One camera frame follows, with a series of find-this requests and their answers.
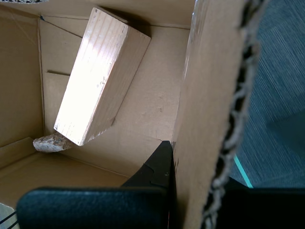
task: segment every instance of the light wood block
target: light wood block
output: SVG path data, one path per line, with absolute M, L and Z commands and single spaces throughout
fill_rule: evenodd
M 54 129 L 82 146 L 109 128 L 149 42 L 93 8 Z

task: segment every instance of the gray carpet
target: gray carpet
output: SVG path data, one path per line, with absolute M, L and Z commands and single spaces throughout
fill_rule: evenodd
M 259 68 L 237 156 L 254 187 L 305 187 L 305 152 L 276 128 L 305 111 L 305 0 L 271 1 L 258 38 Z M 236 165 L 231 177 L 245 184 Z

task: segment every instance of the wooden block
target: wooden block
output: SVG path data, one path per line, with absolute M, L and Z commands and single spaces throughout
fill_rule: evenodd
M 82 146 L 109 128 L 149 42 L 93 8 L 54 129 Z

